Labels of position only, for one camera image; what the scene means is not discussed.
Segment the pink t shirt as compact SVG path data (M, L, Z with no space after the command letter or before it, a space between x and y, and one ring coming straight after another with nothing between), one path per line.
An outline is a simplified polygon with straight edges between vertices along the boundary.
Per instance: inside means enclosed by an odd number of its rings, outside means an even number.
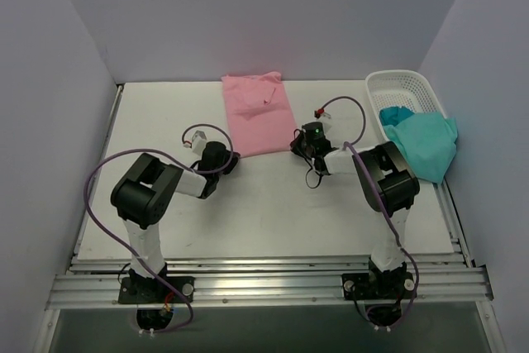
M297 124L281 73L226 75L222 96L230 137L241 157L290 150Z

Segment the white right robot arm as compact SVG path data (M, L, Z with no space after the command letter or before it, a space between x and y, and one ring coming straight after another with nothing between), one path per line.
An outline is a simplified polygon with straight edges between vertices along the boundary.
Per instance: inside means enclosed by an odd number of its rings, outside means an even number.
M406 222L420 184L397 146L388 141L358 151L351 143L335 147L326 138L323 124L310 122L297 129L290 150L306 160L319 179L335 174L358 177L366 202L382 219L384 238L370 254L376 271L367 277L368 290L386 297L397 287L392 271L405 259Z

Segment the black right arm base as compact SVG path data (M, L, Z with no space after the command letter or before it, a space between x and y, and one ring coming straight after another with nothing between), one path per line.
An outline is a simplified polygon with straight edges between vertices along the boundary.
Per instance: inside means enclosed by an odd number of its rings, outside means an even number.
M341 282L344 300L351 301L357 313L378 328L395 326L403 315L403 301L417 296L405 263L384 272L369 264L367 272L342 274Z

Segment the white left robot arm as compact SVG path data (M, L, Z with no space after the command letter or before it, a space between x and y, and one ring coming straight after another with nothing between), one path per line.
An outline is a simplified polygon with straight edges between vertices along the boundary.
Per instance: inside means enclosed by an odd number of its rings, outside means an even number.
M131 275L141 277L136 291L146 302L157 303L166 295L167 283L158 276L166 271L159 222L173 196L178 193L208 198L240 157L223 143L209 141L189 171L143 153L112 190L111 205L123 220L129 245L135 251L131 255Z

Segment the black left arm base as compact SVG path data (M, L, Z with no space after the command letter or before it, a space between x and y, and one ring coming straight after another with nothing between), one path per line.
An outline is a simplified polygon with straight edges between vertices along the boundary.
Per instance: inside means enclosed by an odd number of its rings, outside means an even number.
M143 278L133 270L120 282L119 304L135 305L136 324L141 330L166 330L173 320L175 304L183 303L171 289L158 279Z

